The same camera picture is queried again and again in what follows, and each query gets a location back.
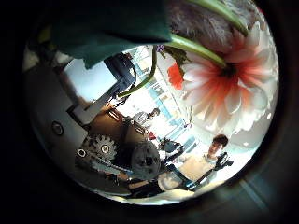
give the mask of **man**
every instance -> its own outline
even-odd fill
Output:
[[[154,117],[160,115],[160,109],[159,108],[154,108],[149,114],[146,112],[139,112],[135,114],[132,119],[139,123],[141,126],[144,128],[150,128],[152,125],[152,120]]]
[[[227,143],[228,138],[224,134],[215,136],[207,153],[204,155],[186,154],[180,156],[179,161],[182,161],[183,164],[179,168],[174,165],[168,166],[170,171],[159,175],[157,181],[148,182],[148,185],[133,189],[132,192],[138,197],[146,197],[170,189],[193,188],[194,185],[199,184],[206,174],[215,168],[218,157]]]

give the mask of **metal gear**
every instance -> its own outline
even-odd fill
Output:
[[[117,147],[114,145],[114,141],[105,135],[95,137],[93,148],[95,148],[96,155],[106,161],[113,161],[117,154]]]

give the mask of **green cloth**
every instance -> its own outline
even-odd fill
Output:
[[[61,10],[51,41],[61,52],[84,59],[86,68],[126,49],[171,40],[162,0],[83,3]]]

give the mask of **pink flower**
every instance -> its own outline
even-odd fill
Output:
[[[249,130],[270,106],[277,88],[278,59],[268,30],[256,22],[245,38],[234,32],[234,45],[224,55],[227,68],[188,53],[183,99],[210,130],[227,135]]]

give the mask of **green stem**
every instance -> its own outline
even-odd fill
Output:
[[[191,3],[195,3],[201,7],[205,7],[226,19],[230,22],[238,31],[240,31],[244,36],[249,34],[249,30],[242,23],[242,21],[230,10],[225,4],[217,0],[188,0]]]
[[[167,46],[177,48],[177,49],[183,49],[195,54],[198,54],[199,56],[206,58],[208,60],[213,61],[216,65],[218,65],[220,68],[225,68],[226,63],[225,61],[219,57],[217,54],[212,52],[209,49],[206,49],[204,46],[197,44],[189,39],[186,39],[179,35],[171,34],[172,42],[165,43]]]
[[[131,88],[129,91],[124,91],[124,92],[118,94],[118,97],[122,98],[124,96],[130,95],[134,91],[137,91],[140,88],[144,87],[153,78],[153,75],[155,74],[155,71],[156,71],[156,66],[157,66],[157,51],[156,51],[156,47],[153,47],[152,48],[152,63],[151,63],[151,69],[150,69],[149,76],[146,77],[137,86]]]

